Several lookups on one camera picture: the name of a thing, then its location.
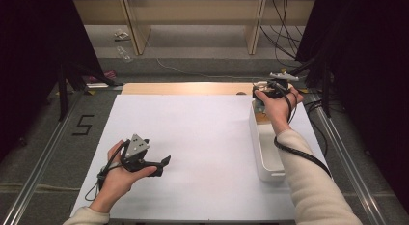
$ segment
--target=white container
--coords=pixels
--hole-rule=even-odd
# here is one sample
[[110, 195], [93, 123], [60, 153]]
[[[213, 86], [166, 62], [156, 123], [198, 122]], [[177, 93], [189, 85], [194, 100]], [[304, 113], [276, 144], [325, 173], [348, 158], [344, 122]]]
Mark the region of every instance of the white container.
[[273, 127], [271, 124], [257, 125], [254, 112], [250, 114], [249, 123], [259, 178], [266, 182], [283, 181], [286, 174], [278, 149], [274, 145]]

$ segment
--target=left hand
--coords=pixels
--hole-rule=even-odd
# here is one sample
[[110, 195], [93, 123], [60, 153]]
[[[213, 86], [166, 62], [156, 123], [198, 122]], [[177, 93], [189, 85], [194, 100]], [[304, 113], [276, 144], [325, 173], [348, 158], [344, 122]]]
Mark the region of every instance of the left hand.
[[[108, 151], [108, 159], [114, 154], [115, 150], [123, 143], [118, 142]], [[112, 163], [121, 162], [121, 154], [117, 153]], [[90, 208], [98, 212], [109, 212], [114, 204], [128, 192], [131, 186], [143, 177], [149, 176], [156, 171], [155, 166], [146, 167], [137, 172], [129, 172], [123, 167], [112, 169], [108, 172], [103, 184], [103, 188], [90, 204]]]

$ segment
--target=forearm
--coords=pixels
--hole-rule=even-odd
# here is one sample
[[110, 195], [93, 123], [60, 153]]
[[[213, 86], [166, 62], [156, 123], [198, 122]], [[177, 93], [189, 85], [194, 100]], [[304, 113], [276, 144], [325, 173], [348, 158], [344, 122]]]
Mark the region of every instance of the forearm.
[[272, 118], [271, 125], [273, 126], [275, 134], [280, 134], [285, 130], [291, 129], [285, 117]]
[[[293, 130], [278, 133], [283, 145], [312, 155], [307, 142]], [[361, 224], [334, 181], [316, 164], [279, 150], [285, 167], [297, 224]]]
[[102, 225], [109, 221], [109, 213], [101, 213], [90, 208], [79, 208], [75, 215], [63, 225]]
[[114, 207], [114, 204], [119, 200], [119, 197], [104, 194], [103, 191], [99, 192], [95, 200], [90, 204], [90, 209], [102, 213], [109, 213]]

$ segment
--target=wrist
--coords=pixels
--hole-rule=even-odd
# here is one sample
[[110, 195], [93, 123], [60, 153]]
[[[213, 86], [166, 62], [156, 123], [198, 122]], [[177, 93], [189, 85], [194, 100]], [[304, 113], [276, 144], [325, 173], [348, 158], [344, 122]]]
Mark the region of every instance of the wrist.
[[96, 196], [94, 201], [90, 204], [90, 209], [102, 212], [102, 213], [109, 213], [109, 211], [114, 207], [115, 203], [121, 197], [115, 196], [113, 194], [106, 193], [103, 189], [99, 192]]
[[285, 119], [272, 119], [271, 125], [273, 126], [273, 129], [276, 135], [280, 134], [282, 131], [291, 129], [286, 118]]

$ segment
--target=right hand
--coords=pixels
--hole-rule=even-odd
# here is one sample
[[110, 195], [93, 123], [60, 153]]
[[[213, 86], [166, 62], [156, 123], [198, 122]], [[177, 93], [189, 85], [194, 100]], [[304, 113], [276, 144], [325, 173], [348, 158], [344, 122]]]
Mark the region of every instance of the right hand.
[[[304, 97], [301, 96], [298, 91], [291, 87], [290, 93], [286, 96], [291, 103], [291, 110], [295, 107], [296, 103], [301, 102]], [[256, 90], [256, 96], [264, 102], [265, 113], [274, 128], [276, 134], [285, 129], [289, 129], [290, 126], [287, 122], [289, 108], [285, 98], [270, 98], [264, 92]]]

